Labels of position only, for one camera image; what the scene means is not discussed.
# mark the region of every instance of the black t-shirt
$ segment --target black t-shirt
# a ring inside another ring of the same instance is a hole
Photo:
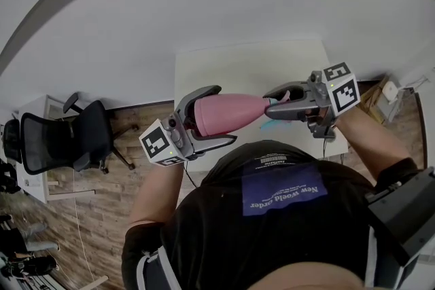
[[[409,158],[384,170],[373,187],[341,164],[262,145],[220,160],[166,224],[127,232],[122,275],[128,290],[137,289],[143,252],[161,245],[182,289],[247,289],[303,261],[334,264],[364,280],[364,196],[410,177],[415,163]]]

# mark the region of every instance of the person's arm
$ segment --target person's arm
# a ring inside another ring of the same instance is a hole
[[[354,107],[342,114],[336,126],[375,180],[382,170],[411,157],[402,141],[361,109]]]
[[[177,206],[183,179],[183,164],[153,166],[136,195],[130,213],[130,227],[144,223],[164,223]]]

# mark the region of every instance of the mesh chair back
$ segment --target mesh chair back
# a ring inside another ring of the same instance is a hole
[[[24,169],[31,175],[72,167],[76,156],[69,122],[25,113],[21,118],[21,154]]]

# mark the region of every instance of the black office chair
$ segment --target black office chair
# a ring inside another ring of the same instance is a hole
[[[114,147],[114,140],[127,130],[138,130],[132,125],[113,133],[109,116],[101,101],[95,101],[84,110],[75,103],[74,93],[63,107],[66,113],[72,109],[79,115],[72,121],[52,121],[25,113],[21,118],[20,144],[24,169],[36,175],[59,167],[71,167],[76,171],[100,168],[107,174],[106,157],[112,152],[128,169],[135,169]]]

